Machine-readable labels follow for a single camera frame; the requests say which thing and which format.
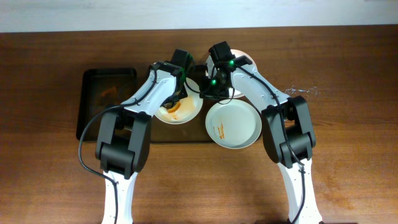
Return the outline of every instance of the food residue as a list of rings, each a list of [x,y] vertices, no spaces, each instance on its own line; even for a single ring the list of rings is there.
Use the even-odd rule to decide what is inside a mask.
[[[221,122],[221,128],[217,126],[218,129],[218,136],[220,137],[220,139],[225,139],[225,135],[224,135],[224,125]]]
[[[112,86],[112,88],[108,88],[107,90],[104,90],[101,93],[101,96],[102,97],[105,97],[106,95],[114,95],[114,96],[116,96],[117,94],[118,94],[118,91],[117,91],[116,87]]]
[[[173,113],[173,112],[175,112],[176,110],[178,110],[178,109],[180,108],[180,106],[181,106],[181,103],[180,103],[180,102],[177,102],[172,108],[167,109],[167,112],[168,112],[168,113]]]
[[[184,99],[181,99],[172,108],[168,109],[166,111],[167,114],[164,114],[163,116],[165,118],[176,121],[176,120],[185,119],[187,116],[192,114],[194,110],[195,110],[195,105],[193,104],[193,97],[188,96]]]

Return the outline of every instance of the white bowl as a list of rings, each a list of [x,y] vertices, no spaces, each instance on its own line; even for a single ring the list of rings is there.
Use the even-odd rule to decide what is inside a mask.
[[[198,84],[192,79],[187,78],[187,83],[193,90],[200,91]],[[188,96],[180,100],[181,105],[176,111],[169,113],[163,106],[156,111],[155,116],[161,121],[168,124],[183,124],[198,115],[203,105],[203,99],[199,97],[198,93],[192,92],[185,83],[184,86]]]
[[[261,134],[261,118],[249,103],[231,100],[219,103],[206,115],[206,130],[210,138],[228,149],[242,149],[253,144]]]

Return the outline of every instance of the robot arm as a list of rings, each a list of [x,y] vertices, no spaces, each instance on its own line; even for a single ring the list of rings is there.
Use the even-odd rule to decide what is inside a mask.
[[[176,50],[170,63],[158,62],[149,70],[145,84],[128,100],[122,111],[103,115],[99,128],[96,158],[101,161],[103,174],[117,182],[118,224],[131,224],[134,183],[149,154],[150,122],[162,105],[172,106],[180,99],[185,80],[183,70],[190,63],[188,52]],[[131,137],[118,136],[115,129],[131,130]],[[115,193],[112,183],[105,180],[105,212],[103,224],[114,223]]]
[[[233,87],[240,91],[261,112],[264,147],[284,178],[289,199],[289,220],[295,220],[300,213],[296,224],[321,223],[311,178],[312,148],[316,142],[307,103],[301,96],[291,98],[272,86],[246,56],[235,58],[226,42],[214,45],[209,52],[208,70],[212,71],[214,65],[221,65],[210,78],[216,79],[221,89]],[[305,165],[304,175],[300,172],[299,164],[292,161],[287,148],[275,99],[253,76],[262,80],[276,94],[285,119],[295,121],[293,126],[287,128],[287,136],[295,155]]]

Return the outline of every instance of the black joint housing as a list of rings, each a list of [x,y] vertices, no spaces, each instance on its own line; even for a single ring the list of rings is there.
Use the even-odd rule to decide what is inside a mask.
[[[300,160],[311,159],[316,140],[307,102],[302,96],[297,96],[289,98],[281,107],[284,118],[295,121],[294,125],[286,128],[295,155]],[[294,162],[285,142],[278,108],[269,106],[261,111],[261,120],[264,147],[268,156],[275,163],[281,162],[287,168],[292,168]]]
[[[231,47],[226,41],[213,45],[209,49],[209,53],[214,64],[217,62],[228,62],[235,58],[235,55],[231,53]]]
[[[162,103],[163,106],[167,108],[173,107],[180,99],[187,97],[184,87],[186,79],[185,71],[188,70],[191,63],[192,56],[187,51],[180,49],[175,50],[171,61],[156,63],[159,66],[159,70],[169,72],[177,81],[174,94]]]
[[[145,113],[124,110],[124,124],[132,124],[130,139],[126,139],[114,132],[116,126],[120,126],[120,117],[117,111],[103,115],[95,157],[101,161],[101,169],[117,172],[129,179],[134,172],[142,170],[148,158],[152,118]]]
[[[235,59],[232,59],[233,65],[229,66],[229,70],[231,72],[235,71],[237,67],[242,67],[243,65],[251,65],[253,62],[246,57],[246,55],[242,55],[240,57],[237,57]]]

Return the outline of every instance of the table surface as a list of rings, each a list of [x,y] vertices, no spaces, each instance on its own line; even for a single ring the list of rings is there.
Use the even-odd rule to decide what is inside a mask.
[[[307,98],[313,183],[325,222],[398,223],[398,26],[0,34],[0,222],[100,223],[104,180],[75,137],[83,72],[199,61],[227,40],[279,90]],[[86,163],[99,168],[95,144]],[[135,223],[286,220],[282,176],[262,141],[152,145],[134,189]]]

